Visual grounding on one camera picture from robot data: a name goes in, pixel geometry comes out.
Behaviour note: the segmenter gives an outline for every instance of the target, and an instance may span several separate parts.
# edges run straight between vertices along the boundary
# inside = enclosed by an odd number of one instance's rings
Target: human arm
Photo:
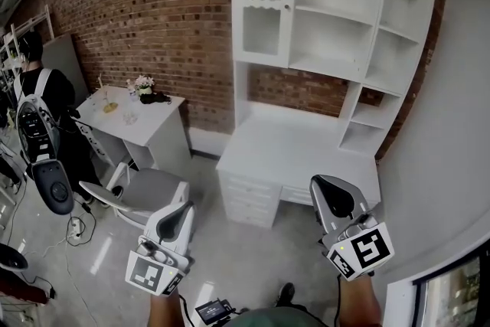
[[[371,277],[364,275],[348,282],[341,278],[341,327],[381,325],[381,308],[374,295]]]
[[[75,102],[75,89],[71,82],[59,70],[52,70],[44,94],[49,100],[56,101],[59,107],[73,105]]]
[[[185,327],[177,289],[169,297],[152,295],[148,327]]]

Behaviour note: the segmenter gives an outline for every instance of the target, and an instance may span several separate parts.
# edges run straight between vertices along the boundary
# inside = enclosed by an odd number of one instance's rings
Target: small white desk
[[[323,116],[322,124],[308,124],[297,117],[289,119],[289,111],[254,113],[231,136],[217,164],[228,218],[272,227],[279,201],[313,206],[309,192],[313,175],[342,178],[362,191],[369,207],[379,203],[374,157],[337,148],[338,120]]]
[[[101,159],[118,165],[129,153],[139,168],[156,168],[184,176],[191,154],[178,107],[181,97],[171,96],[171,103],[143,104],[130,100],[122,87],[105,86],[108,100],[118,103],[116,110],[104,113],[102,90],[96,91],[77,109],[80,131],[88,138]],[[134,113],[138,119],[126,124],[124,116]]]

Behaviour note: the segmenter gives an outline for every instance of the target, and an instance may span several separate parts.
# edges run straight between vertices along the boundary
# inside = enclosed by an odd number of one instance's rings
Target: white flowers
[[[153,80],[153,78],[145,77],[143,75],[140,75],[135,80],[135,88],[136,89],[145,89],[146,87],[151,87],[154,84],[155,84],[155,81]]]

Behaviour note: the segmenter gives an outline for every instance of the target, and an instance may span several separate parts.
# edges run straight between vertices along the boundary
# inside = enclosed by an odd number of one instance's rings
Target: shoe
[[[12,185],[12,189],[14,190],[14,195],[18,193],[18,190],[21,189],[21,182],[18,182],[17,184]]]
[[[279,291],[279,297],[277,297],[276,306],[284,306],[290,304],[292,302],[292,298],[294,297],[294,293],[294,285],[288,282]]]

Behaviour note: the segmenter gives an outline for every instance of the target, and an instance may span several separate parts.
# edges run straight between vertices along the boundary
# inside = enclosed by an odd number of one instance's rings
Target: red brick wall
[[[409,95],[378,152],[387,150],[420,89],[436,44],[445,0],[436,0],[429,37]],[[183,96],[190,126],[233,129],[230,0],[24,0],[12,21],[21,23],[44,4],[55,34],[71,33],[90,88],[103,74],[123,86],[150,74],[156,90]],[[342,80],[293,70],[252,70],[255,100],[337,116],[345,95]]]

